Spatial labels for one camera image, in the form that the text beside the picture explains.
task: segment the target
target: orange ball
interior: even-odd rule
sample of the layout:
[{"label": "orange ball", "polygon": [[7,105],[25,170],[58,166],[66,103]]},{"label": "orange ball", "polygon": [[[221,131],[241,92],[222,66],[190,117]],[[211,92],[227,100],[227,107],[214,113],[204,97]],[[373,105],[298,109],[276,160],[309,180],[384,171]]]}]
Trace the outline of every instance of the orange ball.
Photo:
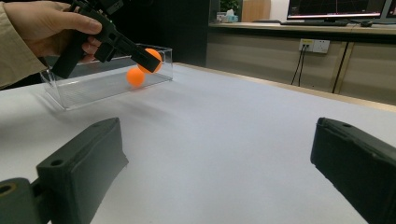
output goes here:
[{"label": "orange ball", "polygon": [[137,67],[129,69],[126,80],[134,87],[140,87],[145,82],[145,74]]},{"label": "orange ball", "polygon": [[[161,57],[161,54],[155,50],[155,49],[146,49],[146,51],[148,53],[150,53],[152,56],[156,57],[158,60],[160,60],[160,62],[163,61],[163,58]],[[151,73],[156,73],[158,72],[158,70],[160,70],[162,63],[159,63],[158,66],[155,68],[154,72],[150,72],[149,70],[147,70],[146,68],[144,68],[142,65],[138,64],[137,66],[140,68],[140,70],[142,70],[142,72],[147,73],[147,74],[151,74]]]}]

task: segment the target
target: white table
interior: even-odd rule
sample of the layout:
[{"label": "white table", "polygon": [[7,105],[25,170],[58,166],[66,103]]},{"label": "white table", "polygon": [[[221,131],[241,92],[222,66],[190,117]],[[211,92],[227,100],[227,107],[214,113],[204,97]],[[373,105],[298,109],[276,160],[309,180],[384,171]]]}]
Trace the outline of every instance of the white table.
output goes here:
[{"label": "white table", "polygon": [[396,146],[394,106],[174,69],[173,81],[69,111],[42,85],[0,91],[0,180],[35,180],[49,154],[119,117],[130,163],[92,224],[365,223],[310,163],[316,122],[339,119]]}]

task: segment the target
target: monitor screen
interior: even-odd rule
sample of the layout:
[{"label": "monitor screen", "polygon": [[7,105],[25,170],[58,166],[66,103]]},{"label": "monitor screen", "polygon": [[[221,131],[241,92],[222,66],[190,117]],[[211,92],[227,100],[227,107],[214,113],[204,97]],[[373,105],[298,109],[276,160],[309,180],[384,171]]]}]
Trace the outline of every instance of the monitor screen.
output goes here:
[{"label": "monitor screen", "polygon": [[290,0],[287,20],[379,19],[386,0]]},{"label": "monitor screen", "polygon": [[396,18],[396,0],[392,0],[390,3],[387,18]]}]

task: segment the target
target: power socket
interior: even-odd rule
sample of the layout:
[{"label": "power socket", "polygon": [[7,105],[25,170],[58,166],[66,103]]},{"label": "power socket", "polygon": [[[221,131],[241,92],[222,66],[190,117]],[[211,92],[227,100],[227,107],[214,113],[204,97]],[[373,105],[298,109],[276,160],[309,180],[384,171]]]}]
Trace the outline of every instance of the power socket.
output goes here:
[{"label": "power socket", "polygon": [[298,50],[303,50],[303,46],[305,46],[305,52],[312,52],[314,48],[314,40],[313,39],[301,39],[300,47]]},{"label": "power socket", "polygon": [[315,40],[312,52],[316,53],[327,53],[329,50],[330,40]]}]

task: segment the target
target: clear acrylic box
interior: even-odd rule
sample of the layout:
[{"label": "clear acrylic box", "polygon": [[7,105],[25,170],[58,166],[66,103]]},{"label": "clear acrylic box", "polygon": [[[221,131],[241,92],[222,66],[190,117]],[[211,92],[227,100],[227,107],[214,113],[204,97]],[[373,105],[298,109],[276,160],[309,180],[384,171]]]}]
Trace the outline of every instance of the clear acrylic box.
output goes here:
[{"label": "clear acrylic box", "polygon": [[69,78],[63,79],[49,69],[41,72],[46,93],[63,109],[72,109],[127,91],[146,88],[173,78],[172,49],[141,45],[156,49],[162,57],[162,66],[154,74],[146,74],[144,83],[134,87],[126,80],[129,69],[137,67],[129,56],[115,57],[110,62],[79,63]]}]

